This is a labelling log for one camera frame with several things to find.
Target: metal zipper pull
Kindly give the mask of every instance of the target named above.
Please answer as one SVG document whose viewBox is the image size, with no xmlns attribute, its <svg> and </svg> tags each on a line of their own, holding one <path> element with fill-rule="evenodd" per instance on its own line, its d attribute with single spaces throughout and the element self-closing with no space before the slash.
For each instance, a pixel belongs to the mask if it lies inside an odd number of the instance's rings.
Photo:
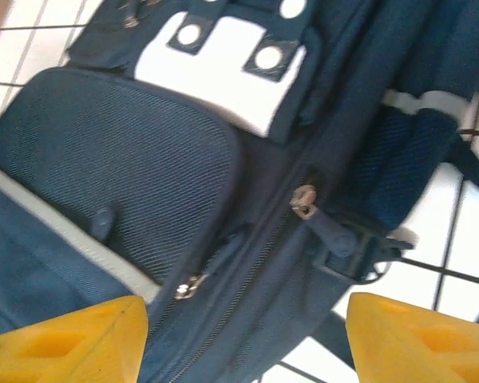
<svg viewBox="0 0 479 383">
<path fill-rule="evenodd" d="M 216 252 L 215 256 L 202 271 L 202 274 L 193 275 L 186 283 L 179 285 L 174 298 L 181 300 L 193 297 L 202 282 L 204 282 L 210 275 L 215 274 L 225 261 L 236 254 L 244 240 L 247 238 L 247 233 L 248 227 L 242 227 L 241 230 L 237 231 L 234 235 L 230 235 L 228 242 Z"/>
<path fill-rule="evenodd" d="M 339 258 L 352 256 L 358 249 L 355 233 L 335 222 L 315 206 L 316 189 L 303 185 L 293 193 L 290 205 L 303 222 L 327 245 L 328 250 Z"/>
</svg>

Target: front pocket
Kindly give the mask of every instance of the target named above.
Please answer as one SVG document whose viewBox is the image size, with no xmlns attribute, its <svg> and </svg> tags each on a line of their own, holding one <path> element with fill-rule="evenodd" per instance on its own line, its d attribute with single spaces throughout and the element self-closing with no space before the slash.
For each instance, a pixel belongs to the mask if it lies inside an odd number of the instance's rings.
<svg viewBox="0 0 479 383">
<path fill-rule="evenodd" d="M 106 245 L 161 284 L 213 244 L 240 172 L 234 134 L 162 89 L 50 69 L 0 120 L 0 169 L 86 232 L 113 211 Z"/>
</svg>

